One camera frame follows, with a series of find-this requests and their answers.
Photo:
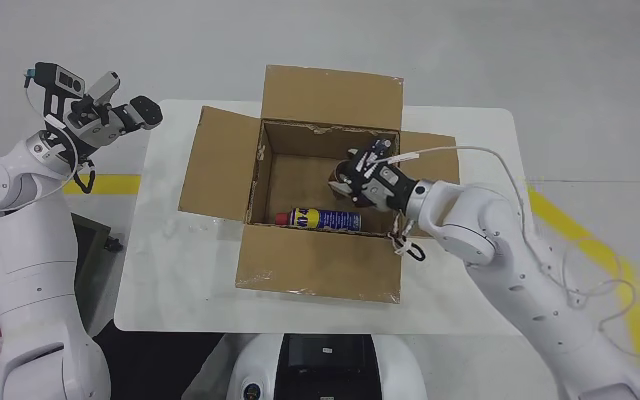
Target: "cardboard box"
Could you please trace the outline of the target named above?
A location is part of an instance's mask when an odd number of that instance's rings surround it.
[[[400,301],[401,258],[385,238],[394,215],[336,199],[327,180],[348,149],[376,137],[394,154],[455,145],[401,132],[402,90],[401,78],[270,65],[261,119],[203,107],[179,209],[245,222],[236,287]],[[415,179],[458,182],[455,151],[405,164]],[[362,231],[274,224],[295,207],[359,212]]]

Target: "table top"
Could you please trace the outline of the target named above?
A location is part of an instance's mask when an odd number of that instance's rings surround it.
[[[131,226],[115,323],[122,330],[519,335],[482,296],[462,261],[422,239],[427,259],[402,259],[400,304],[237,289],[243,224],[178,211],[203,105],[258,117],[260,102],[165,100],[152,131]],[[503,109],[405,106],[404,130],[454,136],[502,155],[533,226],[512,115]],[[491,155],[459,151],[461,183],[513,192]]]

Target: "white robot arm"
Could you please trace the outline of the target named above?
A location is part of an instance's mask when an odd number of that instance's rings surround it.
[[[0,400],[108,399],[107,364],[74,295],[77,241],[60,189],[73,177],[90,191],[77,166],[123,134],[152,129],[162,113],[143,96],[112,107],[114,72],[86,93],[56,64],[37,63],[25,76],[25,90],[32,79],[45,88],[47,128],[0,157]],[[65,114],[68,98],[77,101]]]
[[[540,354],[560,399],[639,399],[638,369],[569,303],[579,299],[568,299],[547,276],[560,260],[539,239],[525,238],[521,211],[490,188],[407,178],[385,162],[389,146],[376,141],[351,151],[332,188],[356,204],[402,212],[462,259],[484,296]]]

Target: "yellow tape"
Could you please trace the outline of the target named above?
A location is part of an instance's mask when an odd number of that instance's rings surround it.
[[[81,175],[83,182],[88,182],[88,175]],[[92,194],[100,195],[136,195],[140,186],[139,175],[98,175]],[[65,194],[83,194],[77,185],[71,183],[64,188]],[[570,216],[553,205],[546,197],[529,187],[531,209],[540,219],[545,221],[555,231],[567,240],[593,238],[591,232],[580,226]],[[604,243],[594,240],[578,243],[578,248],[594,263],[602,267],[611,276],[617,274],[615,257],[611,249]],[[635,269],[629,260],[621,258],[623,279],[636,284]],[[631,293],[626,287],[616,291],[621,304],[624,306],[631,300]],[[636,304],[626,315],[631,342],[634,351],[640,352],[640,305]]]
[[[587,258],[607,271],[609,275],[612,277],[617,276],[618,266],[615,255],[610,247],[597,240],[591,232],[580,226],[580,224],[553,205],[553,203],[542,194],[536,192],[532,187],[529,187],[529,200],[531,202],[531,210],[565,239],[577,240],[594,238],[594,240],[579,242],[577,244],[578,248]],[[620,257],[620,263],[622,264],[622,279],[637,285],[638,280],[635,276],[634,266],[624,257]],[[616,290],[616,294],[622,307],[625,307],[631,301],[631,291],[628,287],[620,286]],[[625,318],[627,327],[629,328],[633,350],[640,352],[640,304],[636,303]]]
[[[80,175],[85,185],[89,175]],[[140,175],[98,175],[91,194],[138,194]],[[84,194],[73,181],[64,187],[64,194]]]

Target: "floor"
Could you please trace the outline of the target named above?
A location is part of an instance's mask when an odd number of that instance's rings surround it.
[[[526,178],[640,265],[639,19],[635,0],[0,2],[0,153],[42,125],[22,98],[21,74],[36,61],[60,63],[87,82],[118,72],[117,102],[138,94],[259,100],[268,63],[402,76],[405,104],[510,110]],[[101,150],[98,172],[139,173],[148,135]],[[74,211],[126,240],[131,196],[71,197]],[[115,287],[118,268],[121,261]],[[115,296],[105,293],[103,319]],[[457,349],[423,368],[431,398],[553,393],[526,345],[498,340],[494,351],[486,344],[495,338],[476,339],[411,338],[419,357],[433,357],[437,341]]]

